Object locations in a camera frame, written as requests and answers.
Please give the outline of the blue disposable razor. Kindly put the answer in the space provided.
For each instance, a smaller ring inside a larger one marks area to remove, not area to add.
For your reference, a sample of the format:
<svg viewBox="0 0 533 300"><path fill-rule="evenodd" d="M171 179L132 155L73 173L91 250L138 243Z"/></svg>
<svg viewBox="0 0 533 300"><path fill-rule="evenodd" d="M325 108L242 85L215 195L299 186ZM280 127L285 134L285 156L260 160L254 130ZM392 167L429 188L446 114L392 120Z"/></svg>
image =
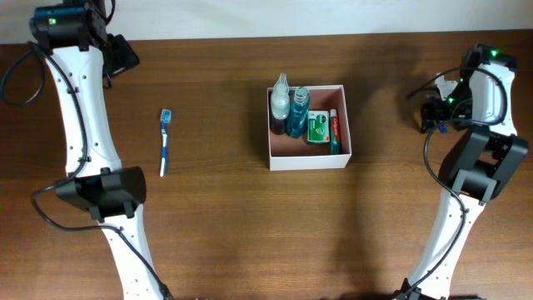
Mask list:
<svg viewBox="0 0 533 300"><path fill-rule="evenodd" d="M447 134L447 133L448 133L447 128L446 128L446 125L445 125L444 123L441 123L441 124L439 125L439 130L440 130L440 132L443 133L443 134Z"/></svg>

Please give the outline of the blue and white toothbrush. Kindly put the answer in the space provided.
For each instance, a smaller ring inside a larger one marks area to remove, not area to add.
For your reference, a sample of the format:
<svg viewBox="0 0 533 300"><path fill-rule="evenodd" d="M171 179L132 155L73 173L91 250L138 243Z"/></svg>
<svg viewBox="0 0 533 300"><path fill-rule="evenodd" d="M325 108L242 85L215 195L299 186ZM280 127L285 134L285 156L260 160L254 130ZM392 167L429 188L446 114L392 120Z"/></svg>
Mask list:
<svg viewBox="0 0 533 300"><path fill-rule="evenodd" d="M160 121L161 121L161 133L162 133L162 152L161 152L161 166L160 177L163 178L166 175L167 170L167 130L166 126L172 120L172 111L167 108L162 109Z"/></svg>

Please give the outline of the red and green toothpaste tube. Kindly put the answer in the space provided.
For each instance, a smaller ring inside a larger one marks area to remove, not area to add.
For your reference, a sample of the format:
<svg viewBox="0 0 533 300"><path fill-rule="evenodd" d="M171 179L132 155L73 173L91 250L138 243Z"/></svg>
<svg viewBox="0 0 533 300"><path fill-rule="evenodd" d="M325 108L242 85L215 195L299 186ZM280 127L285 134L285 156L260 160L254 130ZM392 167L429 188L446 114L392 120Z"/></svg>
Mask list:
<svg viewBox="0 0 533 300"><path fill-rule="evenodd" d="M330 138L331 155L342 154L340 120L336 109L330 110Z"/></svg>

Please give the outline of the green soap bar pack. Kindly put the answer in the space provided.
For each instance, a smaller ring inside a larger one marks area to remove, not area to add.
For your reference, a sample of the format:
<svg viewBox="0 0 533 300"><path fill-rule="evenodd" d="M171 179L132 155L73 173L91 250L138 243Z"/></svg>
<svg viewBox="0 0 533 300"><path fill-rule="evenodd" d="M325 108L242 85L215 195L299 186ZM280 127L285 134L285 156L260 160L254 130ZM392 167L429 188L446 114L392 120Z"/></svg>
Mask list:
<svg viewBox="0 0 533 300"><path fill-rule="evenodd" d="M324 144L330 142L329 112L309 111L307 115L307 142Z"/></svg>

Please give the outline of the teal mouthwash bottle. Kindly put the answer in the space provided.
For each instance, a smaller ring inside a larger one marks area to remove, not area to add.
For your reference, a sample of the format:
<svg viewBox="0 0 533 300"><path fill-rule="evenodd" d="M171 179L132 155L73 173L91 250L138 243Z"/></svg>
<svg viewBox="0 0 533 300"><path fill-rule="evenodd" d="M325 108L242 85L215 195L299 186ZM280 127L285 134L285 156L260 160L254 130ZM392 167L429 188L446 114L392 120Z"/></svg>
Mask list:
<svg viewBox="0 0 533 300"><path fill-rule="evenodd" d="M288 123L288 134L291 138L299 138L306 130L310 102L309 90L306 87L297 88L294 92Z"/></svg>

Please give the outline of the clear foam soap pump bottle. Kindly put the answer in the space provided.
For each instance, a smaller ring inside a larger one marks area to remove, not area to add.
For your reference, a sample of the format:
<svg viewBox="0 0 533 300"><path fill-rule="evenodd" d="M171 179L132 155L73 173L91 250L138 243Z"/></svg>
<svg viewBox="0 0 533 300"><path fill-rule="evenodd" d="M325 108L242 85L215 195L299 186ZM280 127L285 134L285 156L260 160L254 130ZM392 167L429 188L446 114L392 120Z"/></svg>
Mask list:
<svg viewBox="0 0 533 300"><path fill-rule="evenodd" d="M281 73L270 98L270 129L276 135L283 135L286 131L286 121L290 112L289 91L286 74Z"/></svg>

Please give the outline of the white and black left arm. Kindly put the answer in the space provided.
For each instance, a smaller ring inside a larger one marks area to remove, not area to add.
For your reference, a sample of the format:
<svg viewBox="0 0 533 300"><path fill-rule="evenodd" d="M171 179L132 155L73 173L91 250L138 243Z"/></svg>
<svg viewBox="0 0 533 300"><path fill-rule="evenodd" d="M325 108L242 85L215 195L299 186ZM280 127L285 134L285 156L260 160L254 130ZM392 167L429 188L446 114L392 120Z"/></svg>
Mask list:
<svg viewBox="0 0 533 300"><path fill-rule="evenodd" d="M123 167L108 123L104 91L139 64L122 35L107 32L103 1L38 7L29 26L32 49L50 69L67 144L66 178L51 191L90 215L111 248L126 299L169 299L153 266L143 224L147 186L140 167Z"/></svg>

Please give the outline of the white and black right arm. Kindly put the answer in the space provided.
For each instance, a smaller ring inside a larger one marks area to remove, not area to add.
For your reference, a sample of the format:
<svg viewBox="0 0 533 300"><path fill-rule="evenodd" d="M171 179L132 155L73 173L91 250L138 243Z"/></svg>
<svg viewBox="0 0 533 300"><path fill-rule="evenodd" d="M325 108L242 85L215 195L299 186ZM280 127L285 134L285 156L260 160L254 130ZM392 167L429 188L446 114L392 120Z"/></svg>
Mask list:
<svg viewBox="0 0 533 300"><path fill-rule="evenodd" d="M456 67L408 93L426 92L421 132L432 138L451 125L462 137L428 173L442 187L436 220L416 268L396 299L448 299L451 279L470 230L486 205L497 198L523 162L529 143L519 137L511 115L516 58L496 47L476 44Z"/></svg>

